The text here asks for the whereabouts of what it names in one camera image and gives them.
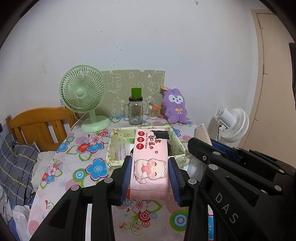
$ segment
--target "pink wipes package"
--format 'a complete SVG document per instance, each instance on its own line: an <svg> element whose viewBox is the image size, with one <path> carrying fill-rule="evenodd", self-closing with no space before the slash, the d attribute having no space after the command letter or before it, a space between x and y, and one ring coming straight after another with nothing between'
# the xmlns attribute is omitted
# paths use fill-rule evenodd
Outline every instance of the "pink wipes package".
<svg viewBox="0 0 296 241"><path fill-rule="evenodd" d="M130 198L169 200L169 181L167 140L157 139L151 129L137 129L131 168Z"/></svg>

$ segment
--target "gray plaid fabric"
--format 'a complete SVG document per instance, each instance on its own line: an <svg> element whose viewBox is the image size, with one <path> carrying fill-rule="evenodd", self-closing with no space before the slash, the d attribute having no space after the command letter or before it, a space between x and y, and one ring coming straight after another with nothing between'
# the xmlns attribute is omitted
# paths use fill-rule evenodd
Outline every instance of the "gray plaid fabric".
<svg viewBox="0 0 296 241"><path fill-rule="evenodd" d="M38 152L31 145L20 145L8 134L0 152L0 184L12 205L25 205L33 191L32 170Z"/></svg>

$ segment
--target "beige door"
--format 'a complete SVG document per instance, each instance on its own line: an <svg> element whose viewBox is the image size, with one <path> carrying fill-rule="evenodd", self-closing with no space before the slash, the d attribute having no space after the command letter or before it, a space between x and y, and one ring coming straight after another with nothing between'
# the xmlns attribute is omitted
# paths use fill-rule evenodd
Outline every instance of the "beige door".
<svg viewBox="0 0 296 241"><path fill-rule="evenodd" d="M258 75L261 91L257 91L257 102L253 103L253 123L250 120L250 131L240 145L296 167L296 111L289 50L289 43L294 41L274 14L256 16L261 32L259 35L257 31L258 43L263 43L259 63L264 74Z"/></svg>

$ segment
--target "fan center cap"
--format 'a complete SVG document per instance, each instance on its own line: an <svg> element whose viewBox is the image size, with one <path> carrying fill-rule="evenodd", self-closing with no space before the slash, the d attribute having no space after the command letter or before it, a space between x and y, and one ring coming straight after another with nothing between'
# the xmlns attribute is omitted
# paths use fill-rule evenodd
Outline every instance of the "fan center cap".
<svg viewBox="0 0 296 241"><path fill-rule="evenodd" d="M82 89L82 88L77 89L76 90L76 95L78 97L82 97L84 95L84 89Z"/></svg>

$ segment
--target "table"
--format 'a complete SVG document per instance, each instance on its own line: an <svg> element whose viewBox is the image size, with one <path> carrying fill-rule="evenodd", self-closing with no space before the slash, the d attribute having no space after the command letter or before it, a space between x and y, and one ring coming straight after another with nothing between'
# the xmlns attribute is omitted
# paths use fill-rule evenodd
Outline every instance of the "table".
<svg viewBox="0 0 296 241"><path fill-rule="evenodd" d="M113 128L130 127L124 116L110 117L111 125L100 132L87 133L79 127L68 134L57 149L46 169L36 193L28 222L30 236L40 223L74 184L81 187L95 185L107 177L105 158L109 136ZM171 125L166 119L144 117L142 126ZM173 131L187 147L197 127L191 120L186 124L173 124ZM130 200L121 207L112 207L116 240L175 240L183 241L188 208L180 208L171 193L169 201ZM86 240L90 240L91 204L86 219ZM209 214L209 240L213 215Z"/></svg>

